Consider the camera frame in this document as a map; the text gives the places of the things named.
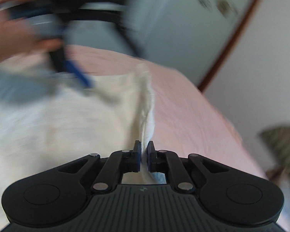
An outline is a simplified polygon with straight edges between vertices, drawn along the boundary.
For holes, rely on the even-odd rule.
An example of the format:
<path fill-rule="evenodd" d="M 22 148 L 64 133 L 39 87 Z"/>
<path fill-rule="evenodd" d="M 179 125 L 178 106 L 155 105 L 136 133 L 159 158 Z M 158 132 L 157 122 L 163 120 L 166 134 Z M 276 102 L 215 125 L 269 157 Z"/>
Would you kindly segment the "person's left hand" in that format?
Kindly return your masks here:
<path fill-rule="evenodd" d="M 33 0 L 0 0 L 0 4 L 9 1 L 25 3 Z M 61 45 L 59 39 L 38 39 L 24 20 L 9 20 L 7 14 L 0 11 L 0 62 L 22 53 L 54 51 Z"/>

